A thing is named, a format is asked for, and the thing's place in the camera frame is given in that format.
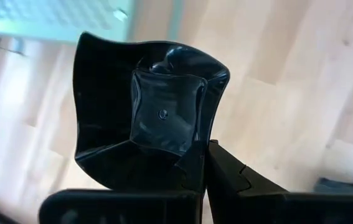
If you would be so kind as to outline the black wavy square mini plate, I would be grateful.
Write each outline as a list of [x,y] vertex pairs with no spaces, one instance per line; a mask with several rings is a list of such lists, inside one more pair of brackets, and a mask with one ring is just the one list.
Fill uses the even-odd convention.
[[112,190],[202,191],[229,78],[224,64],[188,45],[83,33],[73,65],[77,164]]

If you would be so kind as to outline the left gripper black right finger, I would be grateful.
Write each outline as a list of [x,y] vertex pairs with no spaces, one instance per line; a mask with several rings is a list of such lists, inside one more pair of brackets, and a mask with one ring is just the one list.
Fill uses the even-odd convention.
[[318,192],[289,192],[216,140],[205,163],[214,224],[353,224],[353,184],[323,179]]

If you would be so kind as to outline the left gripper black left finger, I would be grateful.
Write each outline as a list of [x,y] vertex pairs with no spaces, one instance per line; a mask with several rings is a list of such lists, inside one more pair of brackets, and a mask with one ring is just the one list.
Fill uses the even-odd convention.
[[207,145],[182,155],[124,141],[77,152],[77,164],[105,189],[66,189],[47,197],[39,224],[202,224]]

